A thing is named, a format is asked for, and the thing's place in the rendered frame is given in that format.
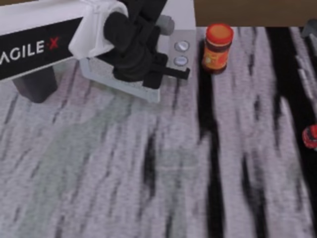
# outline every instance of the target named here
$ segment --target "jar label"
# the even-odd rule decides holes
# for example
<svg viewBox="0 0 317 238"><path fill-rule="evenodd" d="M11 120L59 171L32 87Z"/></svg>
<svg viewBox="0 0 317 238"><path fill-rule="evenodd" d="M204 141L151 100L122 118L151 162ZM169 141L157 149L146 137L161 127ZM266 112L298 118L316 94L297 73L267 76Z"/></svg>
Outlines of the jar label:
<svg viewBox="0 0 317 238"><path fill-rule="evenodd" d="M229 50L216 53L205 47L203 62L207 68L221 69L227 64Z"/></svg>

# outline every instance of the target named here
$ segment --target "jar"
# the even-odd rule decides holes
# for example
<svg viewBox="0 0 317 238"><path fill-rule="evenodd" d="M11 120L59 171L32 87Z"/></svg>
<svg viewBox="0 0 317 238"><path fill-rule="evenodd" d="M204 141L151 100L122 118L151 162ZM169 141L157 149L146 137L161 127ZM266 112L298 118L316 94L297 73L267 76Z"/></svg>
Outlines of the jar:
<svg viewBox="0 0 317 238"><path fill-rule="evenodd" d="M212 74L220 74L227 68L233 30L226 24L212 24L206 30L203 68Z"/></svg>

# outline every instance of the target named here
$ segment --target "red letter x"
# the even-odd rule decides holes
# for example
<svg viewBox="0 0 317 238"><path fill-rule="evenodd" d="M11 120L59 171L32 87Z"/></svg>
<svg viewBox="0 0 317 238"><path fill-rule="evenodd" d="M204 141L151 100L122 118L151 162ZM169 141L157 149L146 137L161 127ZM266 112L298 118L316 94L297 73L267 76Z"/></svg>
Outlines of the red letter x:
<svg viewBox="0 0 317 238"><path fill-rule="evenodd" d="M59 39L58 36L55 38L50 38L50 41L51 41L50 50L52 50L54 48L58 48L58 45L57 45L58 39Z"/></svg>

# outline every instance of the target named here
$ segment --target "tabletop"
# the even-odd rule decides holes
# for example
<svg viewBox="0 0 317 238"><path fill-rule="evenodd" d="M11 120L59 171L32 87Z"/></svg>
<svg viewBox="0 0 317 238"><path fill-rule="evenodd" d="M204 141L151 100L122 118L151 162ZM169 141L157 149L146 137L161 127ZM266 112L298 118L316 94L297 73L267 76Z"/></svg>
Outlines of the tabletop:
<svg viewBox="0 0 317 238"><path fill-rule="evenodd" d="M300 29L234 28L228 67L149 104L76 61L43 104L0 85L0 238L313 238L317 58Z"/></svg>

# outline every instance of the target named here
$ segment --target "gray wooden surface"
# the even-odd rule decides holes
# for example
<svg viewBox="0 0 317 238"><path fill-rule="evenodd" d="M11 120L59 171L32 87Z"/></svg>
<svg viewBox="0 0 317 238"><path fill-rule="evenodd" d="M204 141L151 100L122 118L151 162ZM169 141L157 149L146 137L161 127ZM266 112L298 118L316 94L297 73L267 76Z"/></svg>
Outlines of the gray wooden surface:
<svg viewBox="0 0 317 238"><path fill-rule="evenodd" d="M58 91L43 104L19 96L12 82L0 85L0 238L262 237L261 191L263 237L315 237L285 99L274 131L276 78L265 29L240 30L228 69L210 79L223 235L209 233L213 137L210 131L200 138L197 76L188 85L165 82L156 105L83 78L69 61ZM314 97L306 48L299 30L291 31Z"/></svg>

